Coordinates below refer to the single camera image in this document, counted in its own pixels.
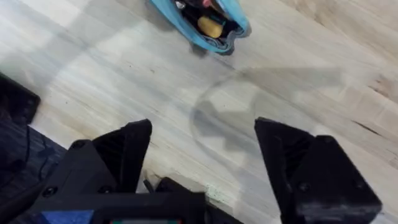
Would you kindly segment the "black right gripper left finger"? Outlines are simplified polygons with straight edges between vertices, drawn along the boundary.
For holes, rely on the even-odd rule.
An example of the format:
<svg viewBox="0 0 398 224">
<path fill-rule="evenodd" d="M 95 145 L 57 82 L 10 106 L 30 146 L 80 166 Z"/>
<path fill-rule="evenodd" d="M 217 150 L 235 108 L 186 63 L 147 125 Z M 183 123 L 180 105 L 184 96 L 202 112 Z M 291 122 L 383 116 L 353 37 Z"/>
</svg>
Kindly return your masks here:
<svg viewBox="0 0 398 224">
<path fill-rule="evenodd" d="M 128 123 L 93 140 L 75 141 L 46 181 L 34 209 L 99 209 L 136 197 L 152 123 Z"/>
</svg>

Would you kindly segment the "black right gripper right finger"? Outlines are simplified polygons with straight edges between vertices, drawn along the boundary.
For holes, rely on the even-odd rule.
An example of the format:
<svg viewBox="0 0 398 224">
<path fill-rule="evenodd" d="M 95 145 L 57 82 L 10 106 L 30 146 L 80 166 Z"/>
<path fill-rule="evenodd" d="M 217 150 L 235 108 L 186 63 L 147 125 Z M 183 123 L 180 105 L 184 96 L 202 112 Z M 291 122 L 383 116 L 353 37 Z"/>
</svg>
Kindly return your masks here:
<svg viewBox="0 0 398 224">
<path fill-rule="evenodd" d="M 371 223 L 382 202 L 338 141 L 258 117 L 254 123 L 282 223 Z"/>
</svg>

